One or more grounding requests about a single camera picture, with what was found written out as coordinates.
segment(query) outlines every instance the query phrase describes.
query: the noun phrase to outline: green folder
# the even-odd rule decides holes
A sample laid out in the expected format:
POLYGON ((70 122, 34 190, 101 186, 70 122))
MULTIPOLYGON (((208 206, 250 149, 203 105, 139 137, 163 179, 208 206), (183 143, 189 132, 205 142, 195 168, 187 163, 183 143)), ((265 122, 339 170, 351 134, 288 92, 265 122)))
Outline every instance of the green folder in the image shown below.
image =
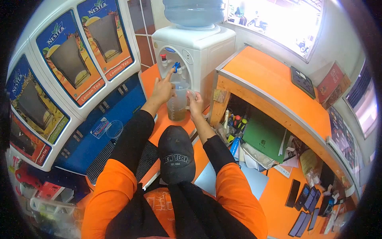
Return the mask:
POLYGON ((257 108, 251 111, 243 140, 271 159, 282 163, 291 133, 285 127, 257 108), (281 154, 280 147, 284 139, 281 154))

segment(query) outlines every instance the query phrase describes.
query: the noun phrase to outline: smartphone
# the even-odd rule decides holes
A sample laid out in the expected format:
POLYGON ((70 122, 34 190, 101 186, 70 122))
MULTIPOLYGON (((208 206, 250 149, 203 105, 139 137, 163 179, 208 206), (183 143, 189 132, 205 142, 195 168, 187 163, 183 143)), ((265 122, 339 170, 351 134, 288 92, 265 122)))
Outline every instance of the smartphone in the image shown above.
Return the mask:
POLYGON ((306 230, 306 227, 308 226, 308 223, 309 223, 311 218, 312 218, 312 215, 306 214, 306 217, 305 217, 303 223, 301 224, 300 229, 296 233, 296 237, 301 237, 304 234, 304 231, 306 230))
POLYGON ((306 199, 308 198, 309 192, 310 192, 310 188, 308 184, 305 184, 295 204, 295 208, 297 209, 297 211, 301 210, 301 208, 303 207, 306 199))
POLYGON ((317 191, 318 190, 315 187, 311 188, 311 191, 309 192, 309 195, 306 198, 306 201, 305 201, 305 203, 303 205, 305 211, 307 211, 309 209, 310 205, 312 204, 312 202, 314 200, 314 197, 317 194, 317 191))
POLYGON ((314 208, 317 205, 318 200, 320 199, 320 196, 321 196, 321 192, 319 190, 317 190, 317 193, 314 196, 314 199, 313 199, 312 203, 309 206, 309 209, 308 209, 309 213, 313 212, 314 208))
POLYGON ((308 227, 308 231, 313 230, 314 224, 316 223, 316 220, 317 220, 319 210, 320 210, 319 208, 314 209, 313 215, 312 215, 312 220, 311 220, 311 223, 309 224, 309 227, 308 227))
POLYGON ((294 237, 297 234, 297 232, 300 230, 301 225, 304 223, 305 218, 306 218, 306 213, 301 211, 300 215, 298 215, 298 218, 295 224, 293 225, 292 229, 288 233, 289 236, 294 237))
POLYGON ((288 199, 286 200, 285 206, 290 208, 294 207, 299 189, 300 189, 300 181, 293 179, 292 186, 290 187, 288 199))

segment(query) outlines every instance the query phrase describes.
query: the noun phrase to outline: motorcycle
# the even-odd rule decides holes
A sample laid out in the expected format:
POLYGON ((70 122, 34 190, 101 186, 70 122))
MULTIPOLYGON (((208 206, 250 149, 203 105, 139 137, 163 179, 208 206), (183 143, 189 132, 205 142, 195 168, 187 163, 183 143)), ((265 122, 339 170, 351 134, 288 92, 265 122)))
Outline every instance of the motorcycle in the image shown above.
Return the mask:
POLYGON ((247 26, 249 27, 249 26, 253 25, 253 26, 257 27, 257 28, 261 28, 262 31, 265 33, 265 31, 267 30, 268 23, 263 22, 263 21, 260 21, 259 26, 257 26, 257 25, 256 25, 256 22, 257 22, 258 19, 259 19, 259 18, 254 18, 254 19, 252 19, 252 20, 247 24, 247 26))

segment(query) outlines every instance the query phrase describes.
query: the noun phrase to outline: hand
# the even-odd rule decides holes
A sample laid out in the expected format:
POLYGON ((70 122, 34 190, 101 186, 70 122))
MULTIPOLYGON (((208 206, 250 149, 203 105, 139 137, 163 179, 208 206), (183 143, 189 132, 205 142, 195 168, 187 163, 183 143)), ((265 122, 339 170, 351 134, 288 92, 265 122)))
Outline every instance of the hand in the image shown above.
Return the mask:
POLYGON ((203 110, 203 99, 199 92, 195 92, 195 97, 192 94, 192 92, 187 91, 187 99, 190 101, 190 112, 191 112, 191 120, 194 121, 194 119, 198 117, 202 117, 202 110, 203 110))
POLYGON ((154 91, 152 92, 150 99, 162 105, 171 97, 176 97, 176 94, 172 91, 172 89, 175 88, 175 85, 170 83, 170 78, 173 72, 175 72, 175 68, 171 68, 164 79, 155 79, 154 91))
POLYGON ((142 110, 149 112, 153 119, 155 118, 159 107, 166 103, 172 96, 176 96, 172 91, 172 89, 175 88, 175 85, 170 83, 171 74, 174 71, 175 68, 171 68, 167 73, 166 78, 163 80, 159 80, 159 78, 155 79, 152 95, 141 108, 142 110))

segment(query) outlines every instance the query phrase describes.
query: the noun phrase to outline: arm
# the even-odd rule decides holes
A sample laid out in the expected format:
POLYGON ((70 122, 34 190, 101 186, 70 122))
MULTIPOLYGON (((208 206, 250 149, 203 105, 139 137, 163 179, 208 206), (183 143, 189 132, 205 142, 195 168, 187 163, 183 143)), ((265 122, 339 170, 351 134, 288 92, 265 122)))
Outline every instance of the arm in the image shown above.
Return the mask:
POLYGON ((193 120, 204 151, 216 172, 216 199, 237 220, 244 224, 258 239, 268 234, 267 220, 259 201, 252 194, 249 183, 231 152, 211 129, 202 116, 203 100, 191 94, 191 119, 193 120))
POLYGON ((173 71, 172 68, 164 80, 155 80, 152 96, 125 125, 86 206, 82 238, 104 238, 107 225, 133 198, 137 190, 135 174, 153 131, 154 117, 159 107, 172 96, 169 81, 173 71))

